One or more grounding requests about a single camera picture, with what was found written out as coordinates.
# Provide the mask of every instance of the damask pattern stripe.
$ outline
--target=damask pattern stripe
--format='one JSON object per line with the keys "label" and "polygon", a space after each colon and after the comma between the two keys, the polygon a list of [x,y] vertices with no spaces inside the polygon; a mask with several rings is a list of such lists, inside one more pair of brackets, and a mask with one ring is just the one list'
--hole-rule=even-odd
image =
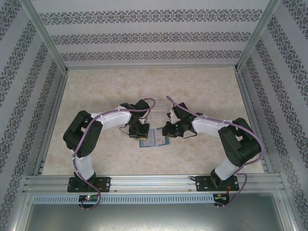
{"label": "damask pattern stripe", "polygon": [[303,0],[283,0],[282,1],[299,29],[302,30],[305,38],[308,39],[308,7]]}
{"label": "damask pattern stripe", "polygon": [[261,9],[143,10],[40,13],[45,25],[157,23],[157,22],[256,22]]}
{"label": "damask pattern stripe", "polygon": [[262,131],[262,128],[261,128],[259,119],[258,119],[258,117],[257,117],[256,110],[255,110],[255,107],[254,107],[254,102],[253,102],[253,100],[252,100],[252,98],[251,98],[250,91],[249,91],[249,89],[248,89],[248,87],[247,87],[246,80],[245,80],[245,78],[244,78],[244,74],[243,74],[243,72],[241,72],[241,73],[242,73],[243,80],[244,80],[244,83],[245,83],[245,87],[246,87],[246,89],[247,89],[247,93],[248,93],[248,96],[249,96],[249,99],[250,99],[250,102],[251,102],[251,105],[252,105],[252,109],[254,110],[254,114],[255,114],[255,117],[256,117],[256,120],[257,120],[257,123],[258,123],[258,127],[259,127],[259,130],[260,130],[261,136],[262,136],[262,141],[263,141],[264,147],[265,147],[265,149],[266,149],[266,152],[267,152],[268,157],[269,157],[269,160],[270,160],[270,165],[271,165],[271,167],[272,167],[272,169],[273,169],[273,172],[275,172],[274,165],[272,164],[271,157],[270,157],[270,155],[269,155],[269,149],[268,149],[268,147],[267,147],[267,145],[266,145],[266,142],[265,142],[265,139],[264,139],[264,134],[263,134],[263,131]]}
{"label": "damask pattern stripe", "polygon": [[11,151],[11,146],[15,139],[17,130],[19,129],[21,120],[24,116],[25,109],[30,100],[34,85],[39,77],[39,73],[47,56],[48,49],[43,43],[35,57],[34,63],[30,69],[27,79],[24,83],[16,107],[13,110],[12,117],[9,120],[9,124],[6,126],[6,130],[1,139],[0,144],[0,173],[5,166],[5,159]]}
{"label": "damask pattern stripe", "polygon": [[293,49],[291,42],[288,40],[286,33],[283,31],[275,16],[270,19],[267,28],[274,38],[280,54],[283,56],[284,62],[287,64],[295,83],[297,84],[298,89],[300,89],[302,96],[304,96],[304,100],[308,106],[307,70],[302,65],[302,61],[296,55],[295,49]]}
{"label": "damask pattern stripe", "polygon": [[152,60],[152,59],[238,59],[242,51],[112,51],[62,53],[64,61]]}
{"label": "damask pattern stripe", "polygon": [[293,163],[290,161],[289,152],[285,147],[283,137],[280,134],[280,130],[276,122],[276,118],[273,114],[269,100],[266,96],[265,90],[261,83],[259,73],[257,72],[256,66],[252,61],[251,57],[249,57],[249,59],[247,60],[246,65],[249,70],[255,89],[257,91],[257,95],[260,100],[264,116],[267,120],[270,133],[274,140],[278,156],[281,160],[282,167],[287,176],[288,183],[290,184],[290,189],[292,190],[292,195],[295,199],[295,203],[297,204],[298,212],[301,214],[301,218],[304,221],[304,227],[308,229],[308,216],[307,216],[308,205],[306,204],[306,199],[304,198],[305,196],[304,191],[300,188],[301,185],[298,182],[299,179],[298,176],[296,175],[295,167]]}
{"label": "damask pattern stripe", "polygon": [[54,35],[56,45],[148,42],[247,42],[250,32],[174,32]]}
{"label": "damask pattern stripe", "polygon": [[7,0],[0,11],[0,41],[11,27],[11,23],[21,9],[19,0]]}
{"label": "damask pattern stripe", "polygon": [[7,189],[7,193],[4,196],[4,203],[1,205],[2,209],[0,211],[0,230],[2,228],[2,230],[5,230],[5,225],[8,222],[9,216],[11,214],[12,211],[12,207],[13,207],[13,203],[16,199],[16,194],[17,194],[17,190],[20,186],[20,179],[21,179],[21,175],[24,173],[25,167],[26,167],[26,163],[28,161],[28,156],[30,154],[31,148],[32,148],[32,142],[35,138],[35,134],[37,132],[37,129],[39,127],[39,123],[44,111],[44,106],[46,104],[47,101],[47,97],[49,95],[53,80],[54,80],[54,76],[55,73],[57,71],[57,64],[55,63],[55,61],[52,62],[51,67],[49,69],[49,72],[47,74],[44,86],[42,88],[41,94],[39,96],[38,102],[37,102],[37,106],[36,109],[34,111],[32,120],[30,122],[30,126],[28,128],[26,137],[25,137],[25,141],[22,145],[22,149],[20,150],[20,154],[18,156],[18,160],[16,162],[16,166],[14,168],[14,173],[12,174],[12,179],[10,180],[9,183],[9,188]]}
{"label": "damask pattern stripe", "polygon": [[5,100],[7,91],[11,88],[12,80],[15,79],[17,71],[20,68],[21,62],[24,60],[26,52],[36,34],[36,29],[32,22],[29,20],[21,37],[19,38],[12,55],[10,56],[6,66],[1,72],[0,76],[0,107]]}
{"label": "damask pattern stripe", "polygon": [[278,72],[276,71],[269,52],[261,39],[256,44],[256,50],[262,60],[266,73],[269,75],[269,80],[273,86],[274,92],[277,95],[277,99],[280,102],[282,112],[284,113],[284,117],[289,124],[289,129],[294,137],[294,141],[296,141],[296,146],[299,149],[299,153],[302,156],[305,167],[308,168],[308,138],[305,136],[303,127],[297,119],[296,112],[294,112],[292,102],[289,100],[288,94],[284,89],[283,83]]}
{"label": "damask pattern stripe", "polygon": [[55,101],[56,101],[56,97],[57,97],[57,95],[58,95],[58,90],[59,90],[60,84],[61,84],[61,82],[62,82],[62,78],[63,78],[65,75],[66,75],[65,73],[61,75],[61,78],[60,78],[60,80],[59,80],[56,93],[55,93],[55,95],[54,95],[54,99],[53,99],[53,102],[52,102],[52,105],[51,105],[51,110],[50,110],[50,113],[49,113],[49,116],[48,116],[48,119],[47,119],[46,127],[45,127],[45,130],[44,130],[43,136],[42,136],[42,140],[41,140],[40,145],[39,145],[39,149],[38,149],[38,153],[37,153],[37,158],[36,158],[35,163],[34,163],[34,165],[33,165],[34,167],[33,167],[33,170],[32,170],[32,171],[33,171],[32,175],[34,175],[35,167],[36,167],[37,164],[38,164],[39,154],[40,154],[40,151],[41,151],[41,149],[42,149],[42,147],[43,147],[43,143],[44,143],[45,135],[46,135],[46,132],[47,132],[49,120],[50,120],[50,118],[51,118],[51,114],[52,114],[52,111],[53,111],[53,106],[54,106],[54,103],[55,103]]}

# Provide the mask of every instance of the black mounting bracket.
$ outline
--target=black mounting bracket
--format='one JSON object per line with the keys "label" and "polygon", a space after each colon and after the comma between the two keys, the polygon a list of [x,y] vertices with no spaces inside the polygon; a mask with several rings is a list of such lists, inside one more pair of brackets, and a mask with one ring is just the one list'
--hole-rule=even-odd
{"label": "black mounting bracket", "polygon": [[[74,177],[71,177],[68,182],[67,191],[69,193],[95,193],[96,191],[87,185],[82,179],[80,179],[76,173]],[[97,177],[95,174],[88,179],[88,182],[94,185],[102,193],[107,193],[110,190],[110,177]]]}
{"label": "black mounting bracket", "polygon": [[239,191],[239,183],[236,176],[230,176],[228,179],[221,182],[218,188],[211,181],[211,176],[196,176],[191,177],[195,181],[197,192],[217,192],[227,191],[228,186],[230,191]]}

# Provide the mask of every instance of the metal sheet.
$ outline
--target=metal sheet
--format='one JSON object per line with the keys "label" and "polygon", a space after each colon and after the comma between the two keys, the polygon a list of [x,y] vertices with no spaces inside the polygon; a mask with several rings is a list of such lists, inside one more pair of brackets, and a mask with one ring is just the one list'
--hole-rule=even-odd
{"label": "metal sheet", "polygon": [[242,194],[232,206],[210,204],[100,205],[81,211],[77,205],[32,205],[27,231],[281,231],[273,195]]}
{"label": "metal sheet", "polygon": [[[37,195],[33,204],[40,205],[76,205],[80,202],[79,195]],[[182,194],[182,195],[103,195],[100,204],[205,204],[214,203],[213,194]]]}

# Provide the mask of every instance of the striped wall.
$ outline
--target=striped wall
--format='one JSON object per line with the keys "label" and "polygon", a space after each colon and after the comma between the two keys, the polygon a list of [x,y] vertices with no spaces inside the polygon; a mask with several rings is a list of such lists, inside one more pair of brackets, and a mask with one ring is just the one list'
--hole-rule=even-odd
{"label": "striped wall", "polygon": [[62,73],[17,0],[0,2],[0,231],[32,175]]}
{"label": "striped wall", "polygon": [[280,2],[242,70],[300,230],[308,230],[307,2]]}
{"label": "striped wall", "polygon": [[234,65],[269,0],[34,0],[68,67]]}

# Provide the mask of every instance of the aluminum frame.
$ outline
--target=aluminum frame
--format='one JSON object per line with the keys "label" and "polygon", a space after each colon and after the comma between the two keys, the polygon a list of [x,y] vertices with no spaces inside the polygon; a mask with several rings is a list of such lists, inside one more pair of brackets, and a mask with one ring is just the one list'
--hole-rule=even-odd
{"label": "aluminum frame", "polygon": [[271,16],[273,15],[274,11],[276,10],[280,0],[269,0],[263,14],[261,15],[260,20],[258,21],[257,26],[255,27],[254,32],[250,36],[240,58],[237,62],[236,66],[238,70],[242,70],[243,66],[245,65],[247,59],[249,58],[252,50],[254,49],[256,43],[260,39],[260,36],[265,29],[267,23],[269,22]]}
{"label": "aluminum frame", "polygon": [[41,17],[39,16],[37,10],[35,9],[31,0],[20,0],[23,9],[26,11],[27,15],[30,17],[33,25],[38,31],[43,42],[46,44],[48,51],[51,53],[53,59],[58,65],[58,68],[64,73],[67,70],[67,66],[64,63],[64,60],[58,51],[56,45],[54,44],[51,35],[48,33],[46,26],[44,25]]}
{"label": "aluminum frame", "polygon": [[[104,195],[157,195],[182,194],[204,195],[217,192],[197,192],[191,175],[136,175],[108,176],[111,178],[110,192]],[[279,215],[286,231],[297,231],[298,226],[293,215],[284,184],[279,173],[250,173],[247,174],[247,184],[242,193],[273,193]],[[28,176],[22,191],[20,203],[13,221],[12,231],[23,231],[31,211],[35,195],[85,195],[88,193],[67,192],[68,180],[71,176]],[[239,186],[243,185],[244,176],[238,176]]]}

